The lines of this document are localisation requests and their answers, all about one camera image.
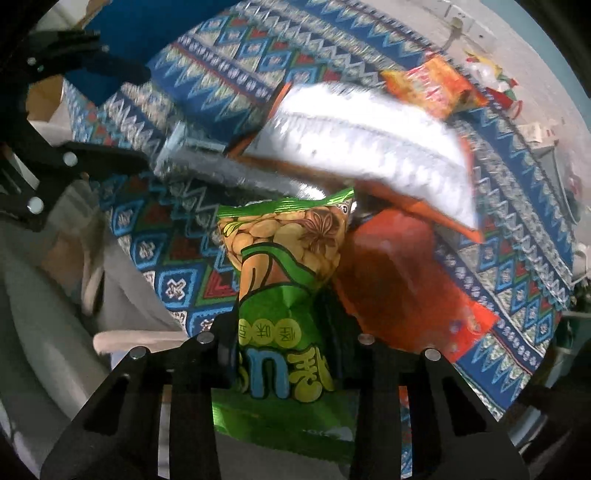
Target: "snack package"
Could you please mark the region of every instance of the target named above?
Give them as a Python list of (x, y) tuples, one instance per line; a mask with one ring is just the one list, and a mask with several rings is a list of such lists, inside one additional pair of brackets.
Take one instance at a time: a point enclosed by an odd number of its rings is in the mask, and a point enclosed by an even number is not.
[(441, 55), (407, 72), (380, 72), (389, 93), (444, 120), (452, 112), (485, 106), (488, 101)]
[(350, 393), (335, 391), (332, 340), (313, 301), (339, 264), (352, 199), (346, 189), (318, 201), (219, 208), (228, 257), (241, 272), (239, 392), (215, 392), (219, 430), (303, 455), (349, 457), (354, 410)]
[(339, 82), (282, 87), (277, 102), (254, 139), (238, 142), (228, 156), (289, 175), (307, 173), (318, 185), (353, 183), (482, 241), (471, 153), (443, 122), (378, 90)]
[(333, 282), (364, 332), (409, 352), (436, 348), (454, 362), (497, 318), (455, 285), (435, 247), (429, 224), (383, 210), (347, 236)]

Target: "blue patterned tablecloth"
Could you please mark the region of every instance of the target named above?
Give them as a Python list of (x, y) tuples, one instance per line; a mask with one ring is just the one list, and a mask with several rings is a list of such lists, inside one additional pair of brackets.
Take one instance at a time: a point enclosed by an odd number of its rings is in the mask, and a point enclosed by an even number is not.
[[(77, 140), (154, 152), (185, 119), (205, 138), (228, 142), (260, 123), (262, 107), (283, 80), (379, 86), (380, 70), (411, 69), (433, 50), (427, 39), (355, 0), (247, 1), (156, 55), (149, 83), (124, 85), (98, 109), (72, 87), (67, 101)], [(452, 121), (475, 152), (486, 241), (476, 245), (440, 231), (435, 255), (458, 286), (498, 315), (456, 367), (499, 419), (540, 365), (567, 307), (573, 234), (542, 169), (498, 105)], [(166, 189), (146, 175), (135, 184), (136, 190), (115, 178), (103, 186), (113, 231), (171, 314), (195, 335), (229, 310), (235, 295), (232, 267), (204, 233), (217, 204), (229, 200), (194, 180)], [(134, 191), (158, 201), (127, 201)], [(404, 458), (407, 475), (409, 449)]]

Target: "blue cloth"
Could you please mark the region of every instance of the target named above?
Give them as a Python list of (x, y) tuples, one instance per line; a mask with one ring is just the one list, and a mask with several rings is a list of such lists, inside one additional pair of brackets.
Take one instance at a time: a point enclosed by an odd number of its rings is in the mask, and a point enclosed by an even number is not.
[[(86, 29), (99, 30), (114, 56), (147, 63), (168, 43), (233, 4), (232, 0), (115, 0)], [(115, 78), (85, 70), (70, 72), (66, 79), (97, 106), (121, 86)]]

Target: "geometric pattern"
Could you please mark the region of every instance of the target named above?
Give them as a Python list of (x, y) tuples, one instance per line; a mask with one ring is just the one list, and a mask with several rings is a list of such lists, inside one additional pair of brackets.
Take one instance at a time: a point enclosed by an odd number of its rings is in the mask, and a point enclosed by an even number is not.
[[(158, 53), (148, 63), (147, 84), (123, 85), (100, 108), (70, 87), (66, 99), (77, 140), (156, 155), (179, 119), (194, 135), (229, 142), (262, 124), (264, 106), (282, 81), (380, 88), (380, 70), (412, 69), (432, 51), (453, 64), (428, 39), (356, 0), (245, 1)], [(539, 366), (568, 307), (573, 234), (545, 172), (489, 100), (452, 119), (475, 156), (485, 242), (439, 229), (435, 255), (458, 287), (498, 317), (456, 364), (498, 419)], [(243, 200), (196, 180), (164, 186), (151, 174), (114, 177), (101, 185), (101, 195), (122, 248), (189, 334), (231, 308), (235, 274), (210, 230), (218, 204)], [(408, 412), (402, 420), (410, 434)], [(402, 459), (408, 476), (408, 444)]]

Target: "screw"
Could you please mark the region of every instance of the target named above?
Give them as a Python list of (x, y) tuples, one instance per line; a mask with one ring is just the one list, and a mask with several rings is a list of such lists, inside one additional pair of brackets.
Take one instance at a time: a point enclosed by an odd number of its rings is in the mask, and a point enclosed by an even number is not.
[(431, 362), (437, 362), (441, 359), (441, 354), (434, 348), (427, 348), (427, 350), (425, 350), (425, 357)]
[(130, 351), (129, 351), (129, 357), (132, 360), (139, 360), (140, 358), (142, 358), (146, 353), (148, 353), (148, 349), (144, 346), (134, 346)]
[(41, 200), (39, 197), (32, 197), (29, 199), (27, 203), (27, 209), (33, 215), (39, 215), (44, 208), (45, 204), (43, 203), (43, 200)]
[(371, 333), (360, 333), (357, 340), (361, 345), (373, 345), (375, 337)]
[(76, 157), (74, 152), (66, 152), (62, 158), (68, 167), (73, 167), (78, 163), (78, 157)]
[(216, 336), (212, 332), (201, 332), (196, 338), (199, 343), (205, 345), (207, 343), (213, 342)]

